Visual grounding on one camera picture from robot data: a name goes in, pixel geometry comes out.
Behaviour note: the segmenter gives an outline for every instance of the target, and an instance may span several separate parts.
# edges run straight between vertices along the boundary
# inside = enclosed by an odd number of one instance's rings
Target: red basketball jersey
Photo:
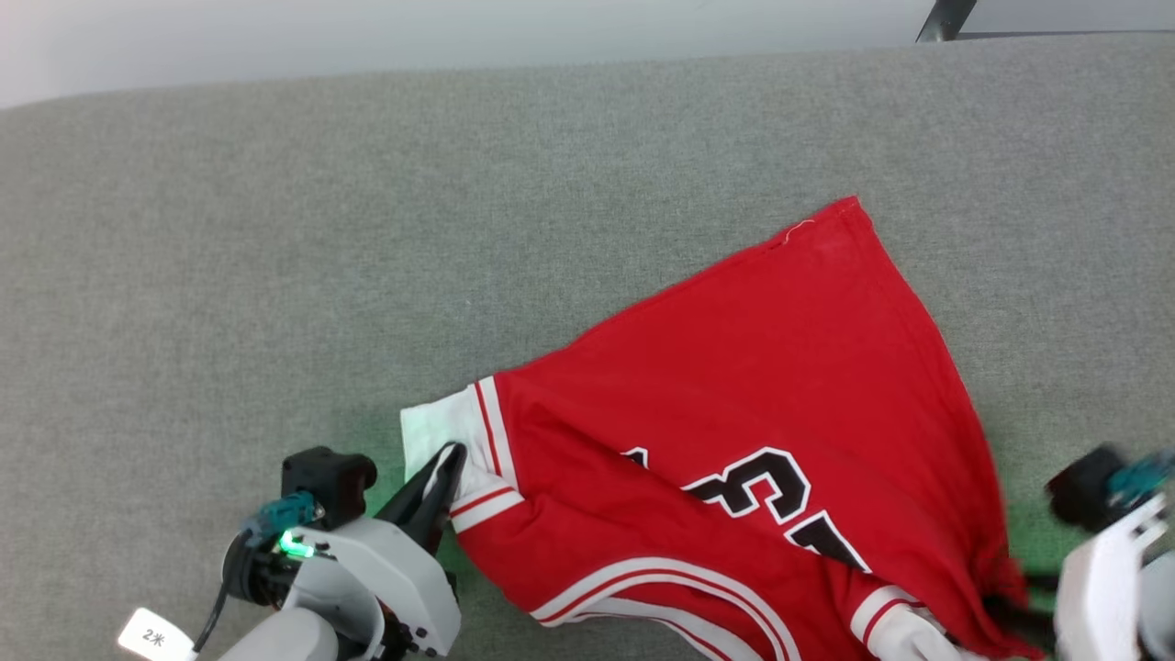
[[[647,618],[711,659],[872,659],[895,603],[1032,655],[987,444],[855,197],[402,413],[409,471],[470,448],[458,541],[555,626]]]

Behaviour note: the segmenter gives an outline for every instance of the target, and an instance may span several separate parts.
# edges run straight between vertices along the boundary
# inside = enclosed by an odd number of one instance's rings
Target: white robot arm
[[[1143,566],[1167,531],[1163,508],[1156,495],[1066,557],[1054,618],[1065,661],[1137,661],[1140,628],[1152,657],[1171,659],[1173,557]]]
[[[461,611],[451,579],[434,555],[464,461],[463,446],[445,446],[368,518],[363,491],[375,481],[369,459],[327,448],[287,458],[283,500],[262,508],[229,547],[221,595],[197,641],[140,609],[119,643],[150,661],[194,660],[229,595],[278,611],[221,661],[398,661],[410,652],[449,654]],[[309,519],[313,525],[289,526]],[[145,635],[148,630],[152,635]]]

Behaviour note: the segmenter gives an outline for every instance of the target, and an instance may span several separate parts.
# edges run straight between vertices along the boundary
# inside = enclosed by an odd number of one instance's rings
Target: label sticker
[[[149,661],[193,661],[192,639],[146,608],[135,611],[119,634],[119,646]]]

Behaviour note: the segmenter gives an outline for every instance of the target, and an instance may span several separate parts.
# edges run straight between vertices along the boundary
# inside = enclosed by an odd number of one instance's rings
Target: number print
[[[772,494],[764,499],[764,504],[771,510],[776,524],[787,524],[807,510],[812,484],[792,453],[776,448],[763,448],[731,464],[720,475],[703,478],[683,490],[704,503],[720,504],[727,514],[738,519],[759,508],[759,500],[751,492],[751,487],[759,483],[771,486]],[[872,573],[822,510],[791,526],[784,537],[800,548]]]
[[[759,483],[771,485],[773,493],[764,503],[777,524],[785,524],[807,506],[811,491],[807,478],[795,465],[792,453],[776,448],[763,448],[731,464],[721,475],[699,480],[685,491],[704,503],[717,501],[727,514],[739,518],[759,508],[759,501],[751,493],[751,487]]]
[[[832,525],[828,513],[820,511],[815,517],[801,521],[788,531],[785,537],[793,545],[806,548],[812,553],[825,558],[834,558],[850,567],[857,567],[866,574],[872,574],[868,565],[861,560],[848,540],[840,535],[840,531]]]

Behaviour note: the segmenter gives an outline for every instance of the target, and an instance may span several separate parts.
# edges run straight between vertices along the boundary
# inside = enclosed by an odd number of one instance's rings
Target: gray cushion
[[[956,358],[1018,549],[1055,561],[1043,480],[1175,432],[1173,70],[1175,35],[1063,36],[0,113],[0,657],[120,657],[140,605],[196,633],[286,454],[368,453],[381,500],[400,409],[853,193]],[[443,558],[456,659],[693,654],[543,629]],[[230,605],[209,652],[262,615]]]

